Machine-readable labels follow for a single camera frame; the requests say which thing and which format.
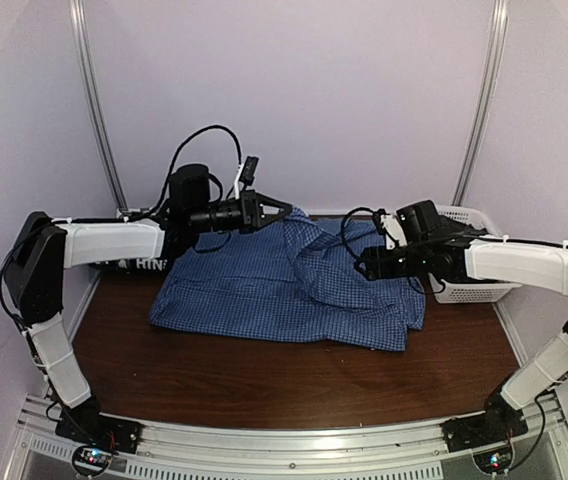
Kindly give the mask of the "blue checked long sleeve shirt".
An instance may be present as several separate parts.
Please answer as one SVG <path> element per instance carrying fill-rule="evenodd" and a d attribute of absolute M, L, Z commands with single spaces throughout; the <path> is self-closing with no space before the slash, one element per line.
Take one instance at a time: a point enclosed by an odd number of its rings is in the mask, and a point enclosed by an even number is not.
<path fill-rule="evenodd" d="M 256 233 L 209 233 L 177 259 L 151 308 L 155 327 L 289 343 L 323 340 L 402 352 L 424 326 L 414 280 L 368 281 L 354 253 L 382 243 L 368 220 L 300 209 Z"/>

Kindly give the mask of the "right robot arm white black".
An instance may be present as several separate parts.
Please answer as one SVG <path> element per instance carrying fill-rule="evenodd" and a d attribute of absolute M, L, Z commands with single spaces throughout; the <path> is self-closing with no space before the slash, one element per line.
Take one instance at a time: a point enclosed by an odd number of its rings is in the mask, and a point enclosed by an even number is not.
<path fill-rule="evenodd" d="M 352 255 L 368 280 L 420 276 L 432 282 L 440 301 L 455 291 L 495 289 L 498 299 L 520 291 L 545 291 L 568 302 L 568 241 L 520 239 L 500 234 L 480 213 L 420 201 L 393 214 L 371 213 L 379 246 Z M 537 353 L 487 399 L 476 430 L 499 440 L 522 409 L 568 378 L 568 318 Z"/>

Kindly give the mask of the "white plastic laundry basket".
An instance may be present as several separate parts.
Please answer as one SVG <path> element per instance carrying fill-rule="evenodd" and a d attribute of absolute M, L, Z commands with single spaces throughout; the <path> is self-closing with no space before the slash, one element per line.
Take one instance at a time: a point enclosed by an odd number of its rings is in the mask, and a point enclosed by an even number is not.
<path fill-rule="evenodd" d="M 501 230 L 490 217 L 479 210 L 446 205 L 437 205 L 436 209 L 440 215 L 475 229 L 485 229 L 489 235 L 502 235 Z M 428 279 L 435 299 L 440 304 L 495 303 L 511 290 L 521 287 L 521 284 L 518 283 L 497 280 L 450 282 L 448 280 L 438 280 L 432 274 L 428 275 Z"/>

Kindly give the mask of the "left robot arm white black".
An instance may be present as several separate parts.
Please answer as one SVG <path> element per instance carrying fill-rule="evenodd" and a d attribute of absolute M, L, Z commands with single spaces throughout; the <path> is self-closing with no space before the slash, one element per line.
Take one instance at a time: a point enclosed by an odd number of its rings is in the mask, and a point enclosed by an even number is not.
<path fill-rule="evenodd" d="M 62 423 L 85 443 L 101 442 L 108 424 L 63 326 L 65 272 L 120 260 L 172 262 L 203 233 L 254 233 L 284 219 L 292 205 L 251 187 L 256 162 L 240 163 L 231 197 L 213 199 L 217 178 L 203 164 L 187 164 L 167 176 L 149 210 L 107 219 L 54 219 L 42 211 L 27 217 L 1 267 L 0 294 L 10 296 L 10 316 L 62 408 Z"/>

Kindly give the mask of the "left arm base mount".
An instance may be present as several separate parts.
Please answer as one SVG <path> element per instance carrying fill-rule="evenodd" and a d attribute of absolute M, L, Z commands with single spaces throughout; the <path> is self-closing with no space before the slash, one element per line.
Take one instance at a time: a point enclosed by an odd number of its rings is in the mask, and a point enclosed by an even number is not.
<path fill-rule="evenodd" d="M 55 434 L 76 443 L 117 453 L 135 454 L 141 438 L 142 425 L 96 413 L 63 413 Z"/>

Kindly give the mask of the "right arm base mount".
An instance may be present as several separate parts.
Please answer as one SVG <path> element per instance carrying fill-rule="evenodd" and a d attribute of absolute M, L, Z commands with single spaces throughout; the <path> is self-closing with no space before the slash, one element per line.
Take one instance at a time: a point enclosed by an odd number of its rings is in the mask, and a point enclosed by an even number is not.
<path fill-rule="evenodd" d="M 441 429 L 448 452 L 454 453 L 507 442 L 513 436 L 526 434 L 528 425 L 519 415 L 503 419 L 498 414 L 481 413 L 451 418 L 441 424 Z"/>

